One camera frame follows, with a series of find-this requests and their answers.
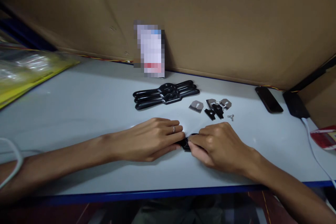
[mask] forearm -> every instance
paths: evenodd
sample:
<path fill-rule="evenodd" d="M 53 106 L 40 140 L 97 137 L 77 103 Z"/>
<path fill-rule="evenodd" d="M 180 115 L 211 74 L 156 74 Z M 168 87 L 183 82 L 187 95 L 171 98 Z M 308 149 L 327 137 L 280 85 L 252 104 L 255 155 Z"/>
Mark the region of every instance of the forearm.
<path fill-rule="evenodd" d="M 66 148 L 30 156 L 0 190 L 0 204 L 10 204 L 38 187 L 78 170 L 114 161 L 101 137 Z M 13 171 L 16 161 L 0 165 L 0 182 Z"/>
<path fill-rule="evenodd" d="M 336 216 L 307 186 L 259 154 L 256 166 L 245 174 L 270 188 L 298 223 L 335 223 Z"/>

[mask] person's left hand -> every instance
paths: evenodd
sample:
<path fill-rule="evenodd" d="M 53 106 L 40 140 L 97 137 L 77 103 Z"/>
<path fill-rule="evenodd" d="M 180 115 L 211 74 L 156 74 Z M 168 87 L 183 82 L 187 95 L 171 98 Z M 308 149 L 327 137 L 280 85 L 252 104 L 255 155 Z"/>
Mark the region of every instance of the person's left hand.
<path fill-rule="evenodd" d="M 111 161 L 152 162 L 164 154 L 181 148 L 176 142 L 185 138 L 180 122 L 152 118 L 134 127 L 102 135 Z"/>

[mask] cardboard wall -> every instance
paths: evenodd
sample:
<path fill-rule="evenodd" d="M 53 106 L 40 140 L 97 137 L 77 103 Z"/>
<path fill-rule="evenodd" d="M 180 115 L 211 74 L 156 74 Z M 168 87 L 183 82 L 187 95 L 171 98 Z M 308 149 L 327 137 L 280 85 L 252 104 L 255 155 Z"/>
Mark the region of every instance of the cardboard wall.
<path fill-rule="evenodd" d="M 169 69 L 288 89 L 336 52 L 336 0 L 1 0 L 58 48 L 139 55 L 133 21 L 164 25 Z"/>
<path fill-rule="evenodd" d="M 336 66 L 299 93 L 319 128 L 336 125 Z"/>

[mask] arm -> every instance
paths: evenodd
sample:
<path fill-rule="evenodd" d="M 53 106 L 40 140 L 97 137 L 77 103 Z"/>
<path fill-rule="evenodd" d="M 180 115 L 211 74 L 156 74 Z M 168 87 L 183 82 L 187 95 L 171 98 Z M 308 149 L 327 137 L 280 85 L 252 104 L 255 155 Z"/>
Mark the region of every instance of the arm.
<path fill-rule="evenodd" d="M 189 138 L 192 155 L 207 167 L 269 187 L 298 223 L 336 223 L 336 215 L 308 187 L 244 144 L 230 124 L 209 125 Z"/>
<path fill-rule="evenodd" d="M 152 118 L 125 131 L 27 157 L 20 171 L 0 190 L 0 204 L 13 203 L 52 180 L 82 169 L 118 160 L 152 162 L 180 148 L 174 144 L 185 137 L 179 124 Z M 15 165 L 16 161 L 0 164 L 0 182 Z"/>

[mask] hand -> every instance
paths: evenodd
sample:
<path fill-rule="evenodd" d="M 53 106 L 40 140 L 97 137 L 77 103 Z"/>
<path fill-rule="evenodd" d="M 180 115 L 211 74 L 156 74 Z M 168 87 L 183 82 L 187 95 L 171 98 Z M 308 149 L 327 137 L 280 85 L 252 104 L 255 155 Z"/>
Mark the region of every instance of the hand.
<path fill-rule="evenodd" d="M 179 124 L 177 120 L 152 118 L 130 129 L 103 135 L 102 138 L 117 160 L 152 162 L 181 148 L 174 144 L 185 138 L 183 127 Z"/>
<path fill-rule="evenodd" d="M 188 143 L 194 157 L 222 172 L 245 175 L 259 155 L 226 122 L 206 126 L 199 135 L 190 136 Z"/>

